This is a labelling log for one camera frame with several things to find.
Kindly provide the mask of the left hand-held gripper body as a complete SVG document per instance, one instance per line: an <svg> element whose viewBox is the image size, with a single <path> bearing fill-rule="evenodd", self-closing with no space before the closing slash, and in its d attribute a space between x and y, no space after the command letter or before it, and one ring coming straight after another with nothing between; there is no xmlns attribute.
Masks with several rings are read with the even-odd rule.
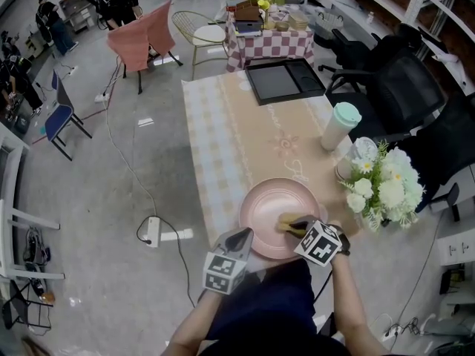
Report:
<svg viewBox="0 0 475 356"><path fill-rule="evenodd" d="M230 295L244 280L248 259L208 252L203 266L203 288Z"/></svg>

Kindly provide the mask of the person's right hand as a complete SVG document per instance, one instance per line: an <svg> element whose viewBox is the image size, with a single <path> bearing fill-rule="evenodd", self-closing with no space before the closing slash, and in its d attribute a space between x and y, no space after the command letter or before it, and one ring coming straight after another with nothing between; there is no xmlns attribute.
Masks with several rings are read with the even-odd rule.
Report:
<svg viewBox="0 0 475 356"><path fill-rule="evenodd" d="M341 247L338 250L338 253L349 257L350 256L350 241L349 241L348 237L346 236L346 234L342 231L342 229L339 226L335 225L334 229L335 229L336 234L338 235L338 238L341 242Z"/></svg>

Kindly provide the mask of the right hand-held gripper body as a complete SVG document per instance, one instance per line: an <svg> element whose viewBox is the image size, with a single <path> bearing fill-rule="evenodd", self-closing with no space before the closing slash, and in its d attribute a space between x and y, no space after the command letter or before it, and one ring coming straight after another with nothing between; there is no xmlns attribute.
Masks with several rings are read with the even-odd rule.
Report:
<svg viewBox="0 0 475 356"><path fill-rule="evenodd" d="M294 252L318 266L327 266L341 250L337 231L320 220L307 226L307 232L294 249Z"/></svg>

